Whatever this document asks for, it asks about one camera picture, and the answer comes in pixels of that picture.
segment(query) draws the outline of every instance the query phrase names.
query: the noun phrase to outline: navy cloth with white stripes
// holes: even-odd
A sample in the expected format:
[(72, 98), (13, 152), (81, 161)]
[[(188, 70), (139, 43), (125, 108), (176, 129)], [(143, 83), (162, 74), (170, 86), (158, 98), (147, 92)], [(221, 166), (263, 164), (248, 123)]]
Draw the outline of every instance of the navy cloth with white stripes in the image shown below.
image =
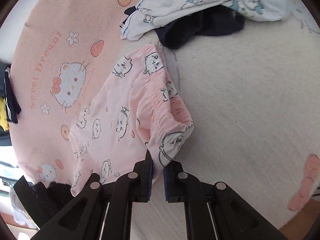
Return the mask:
[(21, 108), (18, 101), (12, 91), (10, 84), (10, 67), (7, 67), (4, 71), (4, 89), (5, 89), (5, 110), (7, 112), (8, 122), (18, 123), (17, 114), (20, 114)]

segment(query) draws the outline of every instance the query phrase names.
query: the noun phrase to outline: brown floor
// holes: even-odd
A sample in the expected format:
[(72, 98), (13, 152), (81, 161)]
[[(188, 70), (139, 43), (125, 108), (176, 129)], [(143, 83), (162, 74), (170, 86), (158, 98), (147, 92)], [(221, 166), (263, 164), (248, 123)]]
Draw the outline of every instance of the brown floor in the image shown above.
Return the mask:
[(320, 202), (310, 200), (290, 222), (280, 229), (289, 240), (303, 240), (320, 215)]

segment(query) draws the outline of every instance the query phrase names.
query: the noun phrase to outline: beige fabric surface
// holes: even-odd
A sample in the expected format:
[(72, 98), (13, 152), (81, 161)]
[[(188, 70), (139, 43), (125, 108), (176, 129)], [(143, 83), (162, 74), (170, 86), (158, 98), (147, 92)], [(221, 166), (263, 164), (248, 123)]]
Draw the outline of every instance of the beige fabric surface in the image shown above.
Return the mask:
[[(10, 132), (18, 163), (35, 182), (41, 180), (41, 155), (52, 159), (57, 181), (72, 177), (72, 167), (61, 165), (74, 157), (61, 128), (90, 103), (117, 58), (158, 41), (154, 32), (136, 42), (120, 41), (123, 10), (117, 0), (41, 0), (27, 21), (12, 64), (22, 112)], [(79, 33), (72, 46), (70, 31)], [(35, 68), (57, 32), (61, 37), (39, 73)], [(98, 39), (104, 47), (93, 57), (90, 49)], [(195, 124), (177, 160), (201, 181), (229, 184), (277, 228), (295, 215), (288, 203), (300, 190), (308, 156), (319, 152), (319, 48), (320, 35), (290, 17), (248, 20), (239, 33), (195, 37), (174, 52), (173, 65), (179, 67), (170, 70), (172, 79)], [(76, 102), (61, 109), (50, 91), (64, 62), (89, 65)], [(40, 108), (44, 102), (48, 115)], [(150, 203), (133, 206), (132, 239), (166, 237), (185, 239), (185, 219), (182, 204), (165, 203), (160, 178)]]

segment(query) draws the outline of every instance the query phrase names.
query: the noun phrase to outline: white flower print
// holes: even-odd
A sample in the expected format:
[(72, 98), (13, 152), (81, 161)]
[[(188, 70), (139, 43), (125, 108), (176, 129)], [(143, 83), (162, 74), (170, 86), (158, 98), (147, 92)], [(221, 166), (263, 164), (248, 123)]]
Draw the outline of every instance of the white flower print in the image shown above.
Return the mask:
[(44, 102), (40, 108), (42, 109), (42, 114), (49, 114), (50, 106), (48, 106), (46, 102)]
[(79, 40), (77, 37), (79, 36), (79, 33), (69, 32), (69, 37), (67, 38), (67, 41), (69, 42), (69, 45), (72, 46), (73, 43), (78, 43)]

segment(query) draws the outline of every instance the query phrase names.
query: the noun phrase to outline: yellow cloth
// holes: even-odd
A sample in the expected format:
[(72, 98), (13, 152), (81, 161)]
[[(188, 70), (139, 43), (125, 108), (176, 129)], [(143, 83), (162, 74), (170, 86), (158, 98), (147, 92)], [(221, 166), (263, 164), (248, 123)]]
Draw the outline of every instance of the yellow cloth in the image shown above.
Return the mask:
[(5, 111), (4, 98), (0, 98), (0, 126), (3, 130), (9, 130), (9, 124), (7, 121), (7, 113)]

